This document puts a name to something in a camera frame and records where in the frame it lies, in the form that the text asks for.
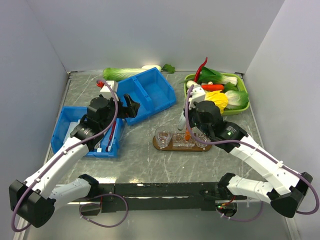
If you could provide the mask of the orange toothpaste tube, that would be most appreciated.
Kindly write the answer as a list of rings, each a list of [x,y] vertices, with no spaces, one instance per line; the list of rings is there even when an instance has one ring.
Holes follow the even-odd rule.
[[[190,132],[188,131],[188,129],[185,130],[185,135],[184,135],[184,139],[185,141],[189,141],[191,139],[191,135]]]

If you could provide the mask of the clear plastic tray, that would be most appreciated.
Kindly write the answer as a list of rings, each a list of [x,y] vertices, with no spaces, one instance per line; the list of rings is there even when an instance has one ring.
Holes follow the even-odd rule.
[[[172,135],[173,148],[191,148],[195,146],[195,141],[191,137],[189,141],[185,141],[185,132],[175,132]]]

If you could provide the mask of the red toothbrush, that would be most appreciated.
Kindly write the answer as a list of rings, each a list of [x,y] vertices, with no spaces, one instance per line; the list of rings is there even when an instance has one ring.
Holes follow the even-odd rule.
[[[110,132],[109,139],[108,139],[108,144],[107,144],[107,147],[105,149],[106,152],[109,152],[111,150],[111,148],[112,148],[116,125],[117,125],[117,122],[115,121],[113,123],[113,125],[112,125],[112,128],[111,128],[111,132]]]

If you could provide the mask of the clear faceted plastic cup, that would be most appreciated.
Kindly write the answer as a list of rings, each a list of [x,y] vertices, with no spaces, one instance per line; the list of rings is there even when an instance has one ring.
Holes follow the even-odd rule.
[[[160,149],[169,146],[173,136],[173,129],[170,126],[160,126],[155,130],[155,140]]]

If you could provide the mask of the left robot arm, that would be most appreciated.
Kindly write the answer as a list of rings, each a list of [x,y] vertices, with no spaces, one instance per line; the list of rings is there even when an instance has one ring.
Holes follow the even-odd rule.
[[[137,116],[140,104],[129,94],[125,94],[124,99],[126,106],[114,97],[107,99],[99,95],[93,98],[86,114],[56,154],[26,180],[15,180],[9,186],[13,212],[11,228],[14,232],[19,232],[15,226],[16,216],[39,228],[63,205],[76,199],[93,201],[98,197],[99,182],[87,174],[80,175],[64,187],[56,185],[78,160],[94,149],[117,119]]]

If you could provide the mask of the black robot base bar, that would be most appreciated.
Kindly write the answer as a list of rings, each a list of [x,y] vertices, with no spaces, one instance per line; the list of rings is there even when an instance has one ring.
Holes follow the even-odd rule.
[[[171,182],[171,183],[101,183],[96,198],[76,198],[75,202],[102,202],[103,213],[130,211],[187,210],[215,211],[216,204],[228,202],[234,196],[218,186],[217,182]]]

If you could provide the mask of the white toothbrush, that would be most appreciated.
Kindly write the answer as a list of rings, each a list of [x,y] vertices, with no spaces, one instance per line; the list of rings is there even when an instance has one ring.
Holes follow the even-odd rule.
[[[95,149],[98,153],[101,153],[102,152],[102,148],[101,148],[101,143],[99,142],[96,146],[95,146]]]

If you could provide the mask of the wooden oval tray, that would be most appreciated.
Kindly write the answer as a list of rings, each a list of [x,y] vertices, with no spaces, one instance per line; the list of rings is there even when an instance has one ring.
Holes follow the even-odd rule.
[[[167,147],[160,148],[157,141],[156,141],[155,136],[152,139],[152,144],[157,150],[167,151],[167,152],[208,152],[212,148],[211,145],[207,145],[204,148],[200,148],[196,145],[191,148],[173,148],[173,141],[172,140],[170,140],[169,145]]]

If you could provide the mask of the green vegetable basket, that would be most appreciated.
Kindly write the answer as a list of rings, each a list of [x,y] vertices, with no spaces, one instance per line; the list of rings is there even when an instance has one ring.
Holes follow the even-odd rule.
[[[245,87],[244,81],[238,75],[233,74],[233,73],[222,73],[222,75],[227,78],[236,78],[237,83],[235,84],[235,88],[238,92],[246,94],[247,100],[245,100],[245,101],[241,100],[240,102],[242,103],[242,105],[239,105],[235,108],[233,108],[233,107],[228,108],[227,107],[221,115],[222,116],[238,115],[250,107],[248,91]]]

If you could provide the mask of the white corn toy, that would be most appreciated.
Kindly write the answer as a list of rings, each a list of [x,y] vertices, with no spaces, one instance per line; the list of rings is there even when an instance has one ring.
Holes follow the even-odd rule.
[[[195,82],[195,81],[193,81],[193,80],[189,80],[189,81],[187,81],[186,82],[186,87],[189,89],[191,86],[196,86],[197,85],[197,83]]]

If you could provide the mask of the green bok choy toy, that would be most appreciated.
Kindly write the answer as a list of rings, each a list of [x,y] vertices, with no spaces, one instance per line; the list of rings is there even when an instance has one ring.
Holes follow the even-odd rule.
[[[212,82],[213,84],[221,85],[226,85],[228,83],[237,85],[238,78],[236,76],[226,76],[221,72],[203,66],[196,82],[198,84],[207,84],[209,82]]]

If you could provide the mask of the red chili pepper toy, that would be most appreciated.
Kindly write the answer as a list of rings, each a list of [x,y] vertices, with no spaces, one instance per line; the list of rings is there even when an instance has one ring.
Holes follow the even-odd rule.
[[[201,74],[201,71],[202,71],[202,68],[206,65],[208,61],[208,58],[206,57],[204,62],[198,67],[196,73],[195,73],[195,76],[194,76],[194,82],[197,83],[198,82],[198,79],[200,77],[200,74]]]

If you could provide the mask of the blue bin with cups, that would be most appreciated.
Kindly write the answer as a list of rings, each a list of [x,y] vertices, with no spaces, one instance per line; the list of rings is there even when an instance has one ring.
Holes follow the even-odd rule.
[[[125,119],[129,126],[173,106],[177,101],[173,87],[155,67],[119,81],[116,93],[124,105],[125,94],[140,103],[137,116]]]

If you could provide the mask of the green leaf toy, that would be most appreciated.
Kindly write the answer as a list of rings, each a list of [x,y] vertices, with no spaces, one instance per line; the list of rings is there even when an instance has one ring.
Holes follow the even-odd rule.
[[[169,74],[174,74],[176,72],[176,68],[168,63],[164,64],[161,70]]]

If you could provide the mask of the white radish toy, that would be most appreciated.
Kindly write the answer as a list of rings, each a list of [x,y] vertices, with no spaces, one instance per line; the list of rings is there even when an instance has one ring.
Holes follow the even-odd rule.
[[[158,71],[162,70],[162,67],[159,65],[144,65],[141,67],[141,69],[144,69],[144,70],[150,70],[152,68],[156,68]]]

